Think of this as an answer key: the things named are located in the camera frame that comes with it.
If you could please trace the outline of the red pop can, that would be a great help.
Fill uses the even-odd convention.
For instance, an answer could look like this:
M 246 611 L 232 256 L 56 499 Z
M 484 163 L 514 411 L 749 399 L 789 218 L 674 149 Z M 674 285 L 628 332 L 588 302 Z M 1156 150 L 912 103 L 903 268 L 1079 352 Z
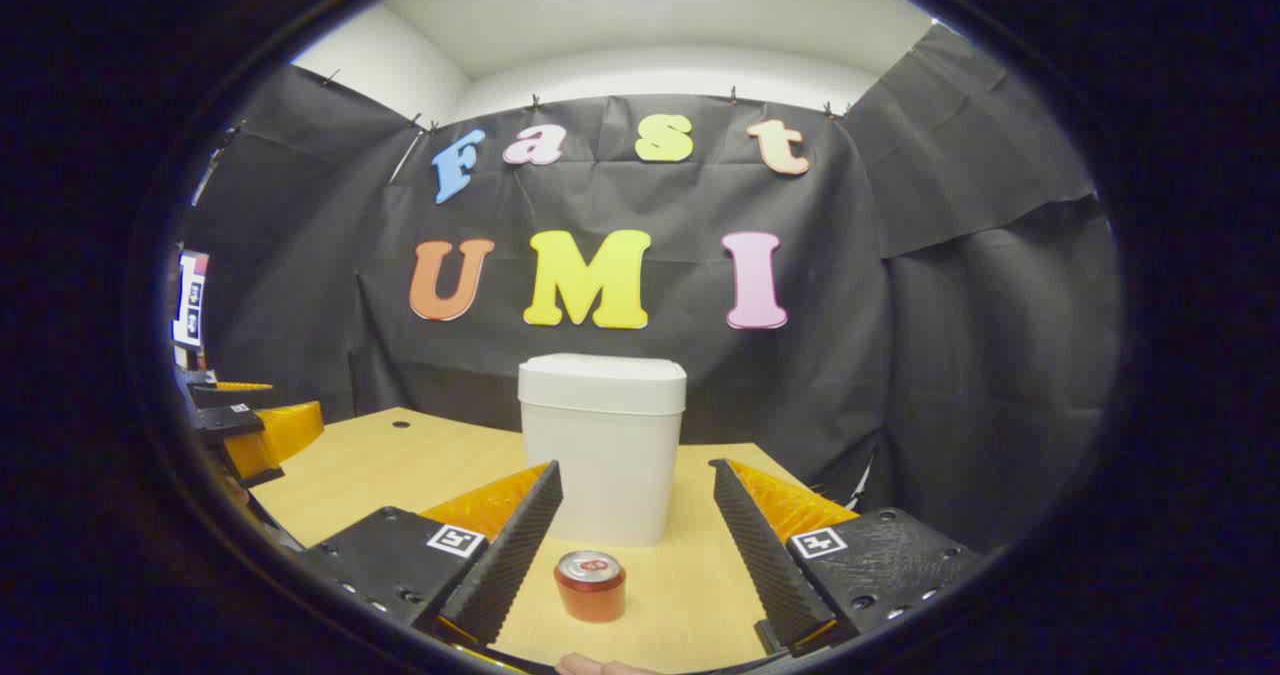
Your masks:
M 570 617 L 613 622 L 625 615 L 627 573 L 613 555 L 598 549 L 570 551 L 559 557 L 553 574 Z

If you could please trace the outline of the computer monitor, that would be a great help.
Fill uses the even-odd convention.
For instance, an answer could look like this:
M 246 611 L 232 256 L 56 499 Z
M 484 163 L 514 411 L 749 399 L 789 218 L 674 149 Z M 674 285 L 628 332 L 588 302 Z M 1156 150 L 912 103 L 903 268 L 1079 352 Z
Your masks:
M 204 347 L 204 301 L 207 284 L 207 254 L 183 250 L 178 261 L 178 305 L 172 320 L 172 338 L 187 350 Z

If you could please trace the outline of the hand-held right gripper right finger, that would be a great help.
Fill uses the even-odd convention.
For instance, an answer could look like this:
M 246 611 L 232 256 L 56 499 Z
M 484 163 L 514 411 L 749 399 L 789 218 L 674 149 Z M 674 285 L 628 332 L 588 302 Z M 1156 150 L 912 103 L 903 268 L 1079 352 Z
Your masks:
M 856 514 L 740 461 L 710 466 L 774 648 L 794 656 L 918 611 L 986 558 L 900 508 Z

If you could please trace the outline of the black backdrop cloth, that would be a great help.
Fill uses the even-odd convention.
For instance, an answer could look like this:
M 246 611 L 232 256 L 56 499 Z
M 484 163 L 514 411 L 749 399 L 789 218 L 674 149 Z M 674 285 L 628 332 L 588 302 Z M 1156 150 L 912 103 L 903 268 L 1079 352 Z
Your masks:
M 515 430 L 517 368 L 669 359 L 682 439 L 977 549 L 1094 442 L 1121 330 L 1093 177 L 1025 81 L 933 26 L 837 118 L 608 95 L 434 134 L 296 67 L 189 211 L 221 377 Z

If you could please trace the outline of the wooden desktop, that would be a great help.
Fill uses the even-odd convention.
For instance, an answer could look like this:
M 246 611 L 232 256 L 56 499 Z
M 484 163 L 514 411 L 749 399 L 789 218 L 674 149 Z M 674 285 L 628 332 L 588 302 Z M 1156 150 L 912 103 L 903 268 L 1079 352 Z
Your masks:
M 657 672 L 726 669 L 765 656 L 755 631 L 764 611 L 713 500 L 710 461 L 730 459 L 778 479 L 795 476 L 751 443 L 678 447 L 669 515 L 654 547 L 617 547 L 626 610 L 613 622 L 567 615 L 552 567 L 595 541 L 541 543 L 494 649 L 554 663 L 568 653 Z M 255 497 L 297 541 L 311 546 L 381 506 L 420 512 L 526 466 L 524 438 L 506 432 L 388 409 L 325 427 L 284 462 L 284 476 Z

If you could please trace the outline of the white desktop garbage bin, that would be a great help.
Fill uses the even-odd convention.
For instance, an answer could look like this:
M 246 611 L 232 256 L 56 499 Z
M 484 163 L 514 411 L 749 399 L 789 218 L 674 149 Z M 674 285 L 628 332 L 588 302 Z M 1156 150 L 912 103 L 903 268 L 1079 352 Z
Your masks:
M 556 461 L 563 500 L 550 535 L 593 547 L 664 537 L 687 374 L 667 359 L 549 354 L 518 366 L 527 461 Z

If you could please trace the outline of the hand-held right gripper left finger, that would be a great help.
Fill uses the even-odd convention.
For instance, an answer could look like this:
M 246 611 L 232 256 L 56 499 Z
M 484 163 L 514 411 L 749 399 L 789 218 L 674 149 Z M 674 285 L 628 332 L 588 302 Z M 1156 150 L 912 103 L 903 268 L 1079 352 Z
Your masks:
M 380 507 L 298 558 L 389 621 L 483 648 L 500 633 L 562 498 L 559 464 L 549 461 L 420 514 Z

